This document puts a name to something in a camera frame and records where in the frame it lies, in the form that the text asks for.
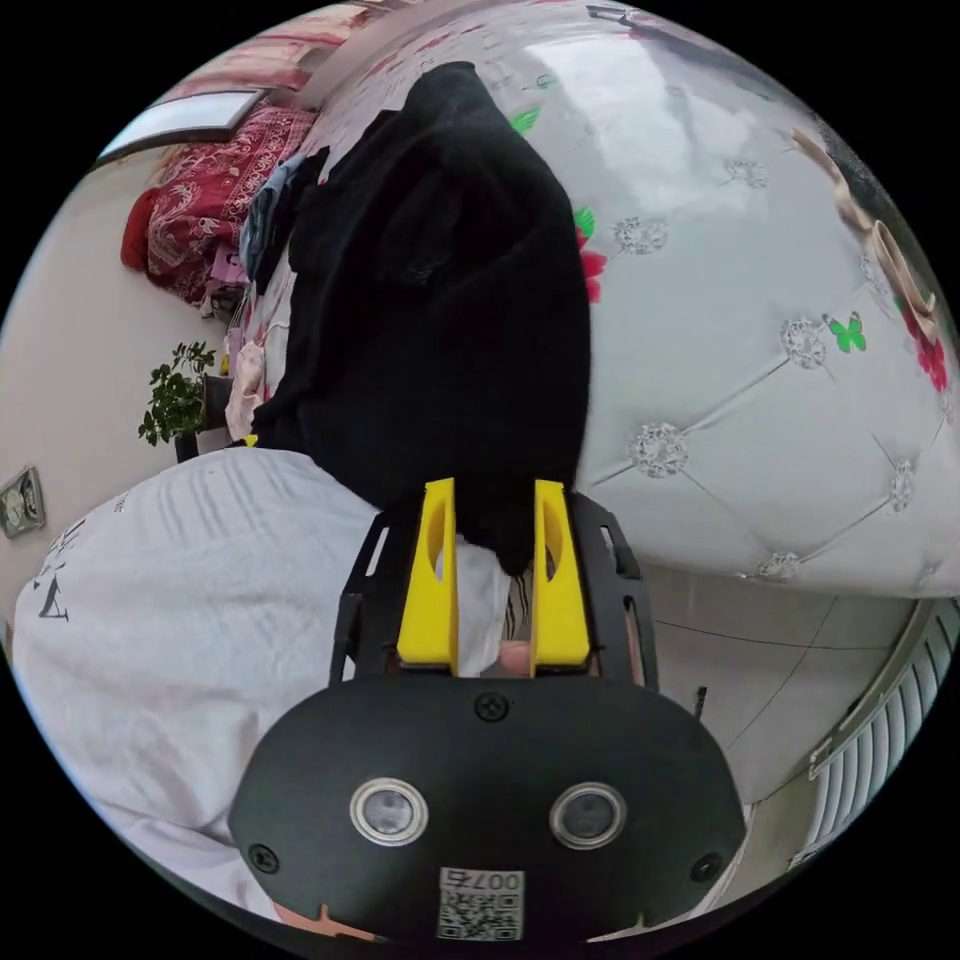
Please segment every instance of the person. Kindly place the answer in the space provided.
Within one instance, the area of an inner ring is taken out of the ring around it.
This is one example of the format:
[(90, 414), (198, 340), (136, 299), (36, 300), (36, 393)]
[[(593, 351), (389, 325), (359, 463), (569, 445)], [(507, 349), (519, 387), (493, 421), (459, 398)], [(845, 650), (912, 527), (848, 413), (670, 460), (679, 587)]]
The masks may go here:
[[(328, 934), (369, 936), (272, 904), (227, 814), (265, 732), (327, 685), (340, 593), (375, 515), (304, 455), (205, 454), (72, 524), (14, 615), (22, 695), (106, 823), (201, 889)], [(457, 578), (461, 675), (501, 655), (523, 672), (493, 553), (458, 540)]]

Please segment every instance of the black garment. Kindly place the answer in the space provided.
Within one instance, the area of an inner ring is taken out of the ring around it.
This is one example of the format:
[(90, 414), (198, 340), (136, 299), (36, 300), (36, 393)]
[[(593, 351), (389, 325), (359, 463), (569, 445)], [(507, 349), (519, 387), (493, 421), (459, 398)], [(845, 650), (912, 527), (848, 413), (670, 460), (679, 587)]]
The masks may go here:
[(453, 476), (459, 531), (522, 573), (534, 479), (574, 481), (590, 311), (570, 201), (472, 64), (421, 77), (308, 190), (290, 263), (259, 445), (380, 509)]
[(263, 294), (267, 289), (267, 284), (277, 269), (280, 257), (290, 239), (304, 191), (317, 182), (329, 156), (330, 148), (324, 147), (312, 156), (305, 157), (300, 166), (294, 170), (293, 175), (280, 188), (280, 195), (277, 197), (273, 215), (267, 226), (267, 238), (257, 264), (257, 272), (250, 278), (256, 284), (257, 293)]

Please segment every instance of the white wall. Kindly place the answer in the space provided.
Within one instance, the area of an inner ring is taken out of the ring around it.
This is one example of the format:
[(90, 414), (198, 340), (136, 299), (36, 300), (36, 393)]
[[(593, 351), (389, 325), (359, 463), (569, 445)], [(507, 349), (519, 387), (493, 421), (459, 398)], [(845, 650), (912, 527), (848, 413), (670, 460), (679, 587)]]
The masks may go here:
[(0, 612), (50, 541), (87, 511), (176, 462), (137, 437), (150, 371), (180, 341), (220, 346), (223, 327), (120, 263), (127, 214), (159, 151), (110, 164), (64, 204), (31, 260), (0, 335), (0, 483), (32, 464), (47, 526), (0, 536)]

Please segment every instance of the qr code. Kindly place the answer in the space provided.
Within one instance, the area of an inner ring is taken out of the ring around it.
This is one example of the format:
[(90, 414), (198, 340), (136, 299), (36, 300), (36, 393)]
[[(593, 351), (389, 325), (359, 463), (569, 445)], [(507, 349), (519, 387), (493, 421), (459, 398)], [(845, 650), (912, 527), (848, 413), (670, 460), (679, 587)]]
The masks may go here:
[(523, 935), (523, 872), (440, 872), (442, 940), (519, 940)]

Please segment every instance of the radiator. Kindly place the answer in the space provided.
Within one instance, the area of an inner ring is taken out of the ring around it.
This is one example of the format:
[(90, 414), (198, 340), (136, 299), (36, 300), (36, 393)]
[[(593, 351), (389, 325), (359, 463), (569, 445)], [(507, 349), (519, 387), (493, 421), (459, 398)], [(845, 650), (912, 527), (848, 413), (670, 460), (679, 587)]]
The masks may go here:
[(958, 599), (935, 601), (918, 626), (908, 656), (891, 657), (895, 675), (888, 674), (885, 689), (881, 683), (879, 703), (851, 729), (843, 731), (841, 724), (811, 755), (816, 805), (806, 843), (791, 867), (826, 847), (866, 808), (933, 707), (960, 638)]

